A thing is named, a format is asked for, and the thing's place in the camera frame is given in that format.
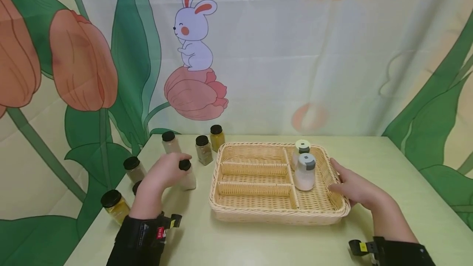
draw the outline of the hand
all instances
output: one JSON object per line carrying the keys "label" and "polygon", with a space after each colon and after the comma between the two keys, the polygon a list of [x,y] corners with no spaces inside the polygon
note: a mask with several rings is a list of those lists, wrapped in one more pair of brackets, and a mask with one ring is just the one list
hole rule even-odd
{"label": "hand", "polygon": [[383,189],[341,166],[333,158],[330,158],[330,163],[339,173],[342,184],[332,184],[329,186],[329,190],[347,197],[352,206],[360,203],[368,210],[373,210],[377,206],[382,206],[387,200],[392,199]]}
{"label": "hand", "polygon": [[191,171],[179,169],[179,162],[191,159],[184,153],[162,155],[138,186],[129,216],[139,220],[155,219],[161,213],[161,198],[166,188],[174,186]]}
{"label": "hand", "polygon": [[185,153],[170,153],[161,155],[155,164],[148,171],[140,187],[148,187],[158,192],[174,186],[180,179],[184,178],[190,170],[179,169],[179,162],[184,159],[191,159],[192,156]]}

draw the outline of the spice jar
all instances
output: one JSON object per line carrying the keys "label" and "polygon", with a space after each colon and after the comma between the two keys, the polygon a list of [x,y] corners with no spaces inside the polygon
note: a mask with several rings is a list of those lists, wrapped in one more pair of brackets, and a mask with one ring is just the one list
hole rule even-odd
{"label": "spice jar", "polygon": [[163,139],[163,146],[166,154],[170,154],[172,152],[181,153],[181,147],[179,146],[179,142],[177,141],[174,132],[165,132],[161,135],[161,137]]}
{"label": "spice jar", "polygon": [[299,155],[296,171],[294,172],[294,185],[302,191],[314,188],[315,183],[315,157],[310,153]]}
{"label": "spice jar", "polygon": [[122,225],[123,220],[130,213],[130,207],[122,197],[122,194],[117,190],[106,192],[100,199],[100,202],[118,225]]}
{"label": "spice jar", "polygon": [[133,191],[133,195],[136,196],[136,192],[138,191],[138,186],[141,184],[141,181],[136,182],[136,184],[133,185],[133,188],[131,191]]}
{"label": "spice jar", "polygon": [[181,160],[179,162],[179,169],[190,170],[190,172],[183,179],[181,179],[181,182],[179,183],[181,186],[181,189],[183,190],[195,189],[197,186],[197,180],[195,179],[195,175],[194,175],[190,160],[188,159]]}
{"label": "spice jar", "polygon": [[309,141],[307,140],[296,141],[296,144],[294,145],[294,150],[292,152],[292,164],[291,164],[292,170],[296,170],[298,160],[299,160],[299,155],[303,153],[309,153],[309,152],[310,152]]}
{"label": "spice jar", "polygon": [[214,125],[210,128],[210,141],[212,142],[212,150],[218,152],[220,146],[225,143],[225,135],[222,126]]}
{"label": "spice jar", "polygon": [[197,157],[203,165],[207,165],[214,160],[209,139],[206,135],[200,135],[195,139],[195,148],[197,149]]}
{"label": "spice jar", "polygon": [[126,174],[130,178],[131,182],[133,182],[133,184],[136,184],[136,182],[141,181],[145,178],[146,170],[144,169],[143,164],[141,164],[138,157],[128,157],[123,162],[123,167],[125,168]]}

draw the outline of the tabletop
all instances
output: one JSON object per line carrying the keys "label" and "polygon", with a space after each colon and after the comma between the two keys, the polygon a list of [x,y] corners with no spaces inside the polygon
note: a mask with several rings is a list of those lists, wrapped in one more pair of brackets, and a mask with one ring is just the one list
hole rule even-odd
{"label": "tabletop", "polygon": [[[166,216],[177,213],[183,219],[180,228],[168,231],[161,265],[370,265],[368,257],[352,257],[348,248],[349,240],[370,241],[373,235],[371,214],[359,205],[331,226],[216,220],[209,206],[215,165],[202,166],[197,161],[196,135],[177,137],[182,151],[193,156],[197,188],[181,191],[176,186],[163,195]],[[226,141],[295,142],[301,138],[323,146],[340,164],[391,194],[438,266],[473,262],[473,232],[386,137],[227,135]],[[148,170],[163,153],[161,136],[153,135],[138,157]],[[117,187],[130,204],[134,199],[131,187],[127,176]],[[102,210],[65,265],[105,265],[118,229]]]}

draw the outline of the black sleeve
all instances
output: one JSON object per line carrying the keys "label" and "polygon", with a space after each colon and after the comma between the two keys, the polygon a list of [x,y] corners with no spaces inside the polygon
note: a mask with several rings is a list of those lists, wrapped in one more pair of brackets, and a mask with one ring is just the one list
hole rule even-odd
{"label": "black sleeve", "polygon": [[150,242],[147,228],[149,227],[143,220],[125,217],[115,238],[107,266],[158,266],[164,243]]}
{"label": "black sleeve", "polygon": [[381,266],[435,266],[426,248],[418,243],[386,241],[374,237]]}

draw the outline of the white cap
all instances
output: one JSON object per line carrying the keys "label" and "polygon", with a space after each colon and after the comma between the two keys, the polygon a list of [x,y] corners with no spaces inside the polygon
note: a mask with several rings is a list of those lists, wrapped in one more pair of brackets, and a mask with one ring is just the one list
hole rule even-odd
{"label": "white cap", "polygon": [[314,170],[315,169],[315,157],[310,153],[303,153],[299,155],[298,169],[302,170]]}
{"label": "white cap", "polygon": [[299,153],[301,153],[301,151],[308,153],[310,151],[310,142],[307,140],[298,140],[296,141],[296,148],[299,150]]}

